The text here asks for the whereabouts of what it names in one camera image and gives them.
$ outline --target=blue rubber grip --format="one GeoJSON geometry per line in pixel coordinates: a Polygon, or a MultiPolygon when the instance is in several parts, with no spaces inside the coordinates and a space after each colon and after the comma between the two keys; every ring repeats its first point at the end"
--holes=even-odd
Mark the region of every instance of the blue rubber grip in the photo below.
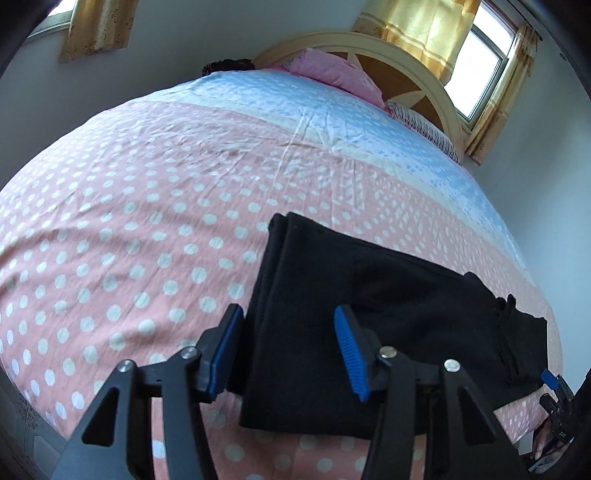
{"type": "Polygon", "coordinates": [[[347,368],[351,389],[358,395],[361,402],[366,402],[370,394],[367,379],[368,366],[341,307],[335,309],[335,332],[347,368]]]}
{"type": "Polygon", "coordinates": [[[540,375],[542,382],[548,385],[548,388],[552,391],[557,391],[560,388],[560,384],[558,383],[558,379],[550,372],[550,370],[546,369],[540,375]]]}
{"type": "Polygon", "coordinates": [[[210,372],[211,380],[207,388],[207,393],[210,395],[219,395],[226,388],[226,383],[232,370],[235,355],[226,355],[225,353],[228,347],[236,347],[236,345],[233,344],[235,344],[238,341],[238,339],[234,339],[234,342],[231,342],[230,340],[232,339],[232,335],[233,333],[235,333],[236,329],[239,326],[239,322],[242,319],[243,311],[242,309],[238,308],[234,312],[234,315],[232,316],[230,323],[228,324],[228,327],[224,331],[222,339],[220,341],[220,345],[212,358],[210,372]]]}

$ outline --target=hand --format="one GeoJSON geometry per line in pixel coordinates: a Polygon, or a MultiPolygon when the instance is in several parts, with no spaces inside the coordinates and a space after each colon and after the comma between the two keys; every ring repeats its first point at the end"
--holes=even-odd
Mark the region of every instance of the hand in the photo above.
{"type": "MultiPolygon", "coordinates": [[[[539,434],[536,435],[536,437],[534,438],[534,443],[532,445],[533,449],[531,451],[531,453],[534,456],[534,460],[540,459],[540,457],[542,455],[542,450],[544,450],[544,447],[548,444],[548,442],[551,439],[552,439],[551,423],[550,423],[550,421],[546,420],[546,423],[544,423],[544,426],[540,430],[539,434]]],[[[566,451],[568,446],[569,446],[568,443],[565,445],[565,444],[559,442],[556,445],[556,447],[553,449],[553,452],[548,455],[548,460],[552,461],[552,462],[554,460],[558,460],[560,457],[562,457],[562,454],[566,451]]]]}

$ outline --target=metal screw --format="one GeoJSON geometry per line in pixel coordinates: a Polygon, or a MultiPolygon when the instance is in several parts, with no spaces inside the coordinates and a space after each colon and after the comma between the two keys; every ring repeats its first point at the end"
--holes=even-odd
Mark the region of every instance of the metal screw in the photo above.
{"type": "Polygon", "coordinates": [[[121,373],[124,374],[125,372],[128,372],[129,370],[131,370],[133,366],[134,366],[134,363],[131,360],[122,360],[117,365],[117,370],[119,370],[121,373]]]}
{"type": "Polygon", "coordinates": [[[181,356],[185,360],[188,360],[189,358],[193,358],[194,356],[197,356],[197,349],[194,346],[188,346],[187,348],[183,348],[181,350],[181,356]]]}
{"type": "Polygon", "coordinates": [[[460,371],[460,362],[458,362],[457,360],[453,360],[451,358],[449,360],[445,360],[443,366],[445,367],[445,370],[447,370],[448,372],[455,373],[460,371]]]}
{"type": "Polygon", "coordinates": [[[383,346],[379,349],[379,355],[382,358],[394,358],[398,354],[398,351],[393,346],[383,346]]]}

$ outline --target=glass window pane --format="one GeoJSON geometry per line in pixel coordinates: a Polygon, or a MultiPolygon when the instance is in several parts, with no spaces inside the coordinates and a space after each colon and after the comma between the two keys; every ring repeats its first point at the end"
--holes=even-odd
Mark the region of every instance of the glass window pane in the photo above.
{"type": "Polygon", "coordinates": [[[57,7],[55,7],[49,13],[49,16],[61,14],[62,12],[69,12],[70,10],[74,10],[75,3],[76,3],[76,0],[63,0],[57,7]]]}
{"type": "Polygon", "coordinates": [[[497,16],[491,12],[484,3],[481,3],[480,7],[478,7],[474,24],[480,28],[505,55],[509,53],[515,34],[502,20],[497,18],[497,16]]]}
{"type": "Polygon", "coordinates": [[[454,106],[470,119],[485,93],[488,84],[495,76],[497,65],[501,62],[478,36],[470,32],[457,57],[452,79],[445,90],[454,106]]]}

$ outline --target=pink polka dot sheet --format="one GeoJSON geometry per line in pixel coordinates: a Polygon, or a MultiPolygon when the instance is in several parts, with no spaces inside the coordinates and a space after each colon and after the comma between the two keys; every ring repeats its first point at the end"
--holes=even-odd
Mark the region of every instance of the pink polka dot sheet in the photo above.
{"type": "MultiPolygon", "coordinates": [[[[281,72],[247,74],[100,113],[0,193],[0,359],[60,434],[72,433],[120,360],[161,362],[228,303],[248,306],[276,212],[475,272],[548,320],[550,369],[561,371],[552,311],[461,167],[361,100],[281,72]],[[277,86],[296,81],[300,95],[277,86]],[[389,136],[372,136],[376,125],[389,136]]],[[[511,441],[543,420],[543,392],[496,412],[511,441]]],[[[152,444],[165,480],[159,405],[152,444]]],[[[240,406],[224,393],[202,407],[220,479],[360,477],[367,441],[243,429],[240,406]]],[[[416,438],[413,479],[424,449],[416,438]]]]}

